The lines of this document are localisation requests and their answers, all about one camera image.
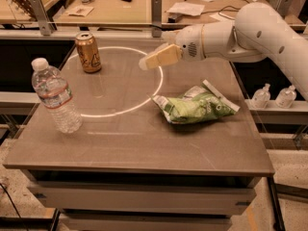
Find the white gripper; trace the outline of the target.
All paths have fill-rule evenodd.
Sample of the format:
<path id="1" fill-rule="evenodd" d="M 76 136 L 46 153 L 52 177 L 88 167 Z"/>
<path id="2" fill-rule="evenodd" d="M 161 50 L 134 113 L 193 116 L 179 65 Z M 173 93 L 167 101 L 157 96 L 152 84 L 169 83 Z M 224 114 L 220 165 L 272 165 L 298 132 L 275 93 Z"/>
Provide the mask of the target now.
<path id="1" fill-rule="evenodd" d="M 181 30 L 163 32 L 166 43 L 142 57 L 139 66 L 148 70 L 159 66 L 176 64 L 179 60 L 202 61 L 205 59 L 201 24 L 187 26 Z"/>

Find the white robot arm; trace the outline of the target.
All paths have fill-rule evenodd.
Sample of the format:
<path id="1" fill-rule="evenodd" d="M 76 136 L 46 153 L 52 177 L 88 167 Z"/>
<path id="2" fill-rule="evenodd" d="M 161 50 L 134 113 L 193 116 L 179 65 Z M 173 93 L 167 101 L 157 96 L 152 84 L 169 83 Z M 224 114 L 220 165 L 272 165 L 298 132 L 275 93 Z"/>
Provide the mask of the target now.
<path id="1" fill-rule="evenodd" d="M 267 4 L 250 3 L 233 20 L 195 24 L 162 37 L 166 42 L 140 59 L 141 69 L 213 57 L 233 63 L 269 58 L 308 100 L 308 40 Z"/>

